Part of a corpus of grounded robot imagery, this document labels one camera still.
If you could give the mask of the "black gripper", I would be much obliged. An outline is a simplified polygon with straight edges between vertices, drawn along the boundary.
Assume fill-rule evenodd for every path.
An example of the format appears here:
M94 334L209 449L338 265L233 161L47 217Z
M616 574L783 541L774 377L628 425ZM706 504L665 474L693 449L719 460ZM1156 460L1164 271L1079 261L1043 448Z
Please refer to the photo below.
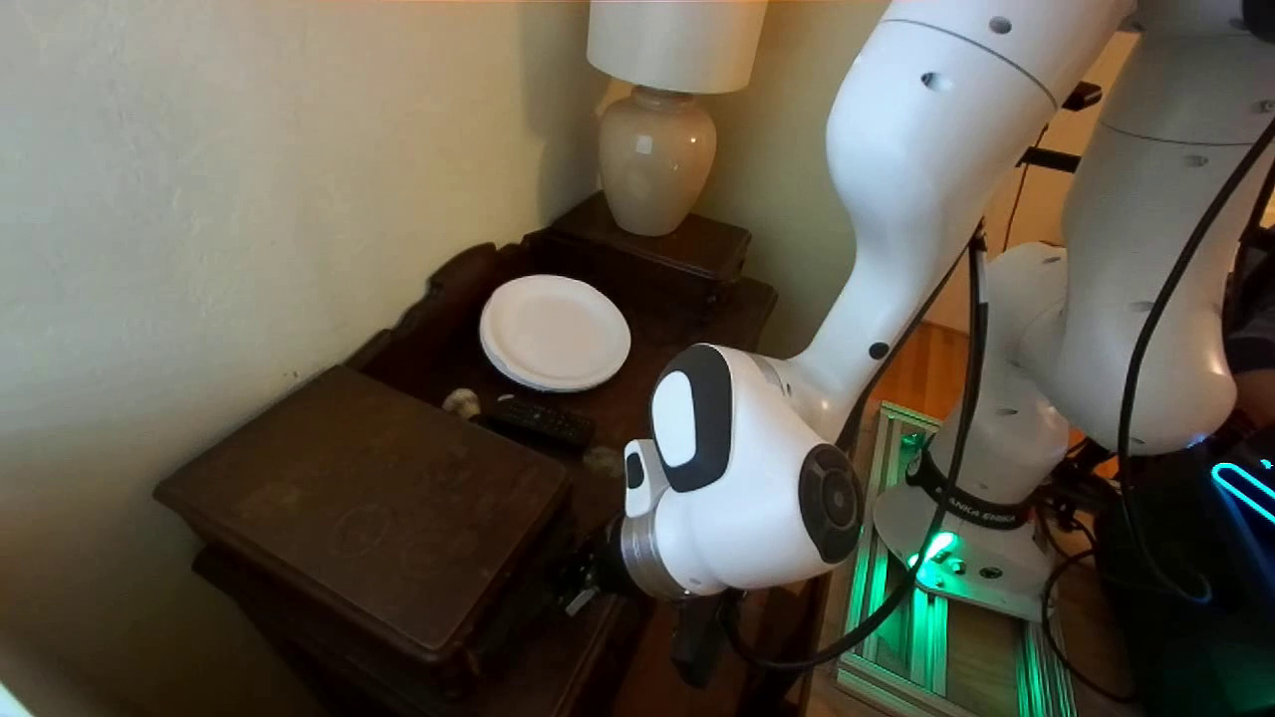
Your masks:
M580 545L552 574L561 613L576 616L592 598L616 595L621 579L626 579L626 569L621 569L616 550L611 541Z

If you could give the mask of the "green lit robot base platform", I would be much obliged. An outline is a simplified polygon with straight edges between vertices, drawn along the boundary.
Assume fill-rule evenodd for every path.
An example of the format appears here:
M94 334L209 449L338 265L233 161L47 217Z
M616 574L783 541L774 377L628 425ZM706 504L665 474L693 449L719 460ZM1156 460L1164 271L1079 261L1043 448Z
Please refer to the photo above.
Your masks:
M843 579L843 626L862 626L917 567L911 595L838 662L838 680L893 717L1079 717L1077 684L1039 628L1051 574L1043 529L989 529L935 514L907 478L935 421L879 401L863 448L869 521Z

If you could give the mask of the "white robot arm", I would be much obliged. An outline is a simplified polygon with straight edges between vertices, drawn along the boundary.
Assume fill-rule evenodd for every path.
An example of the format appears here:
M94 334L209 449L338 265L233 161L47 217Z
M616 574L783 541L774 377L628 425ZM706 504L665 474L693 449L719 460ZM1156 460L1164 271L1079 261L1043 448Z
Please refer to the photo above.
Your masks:
M1135 50L1065 234L954 269L1001 182L1117 36ZM1135 460L1221 425L1221 271L1271 166L1271 0L889 0L831 97L854 271L792 356L693 342L626 448L616 557L649 598L822 579L873 529L935 595L1029 616L1051 557L1020 505L1077 435ZM970 411L862 497L831 435L944 290L985 342Z

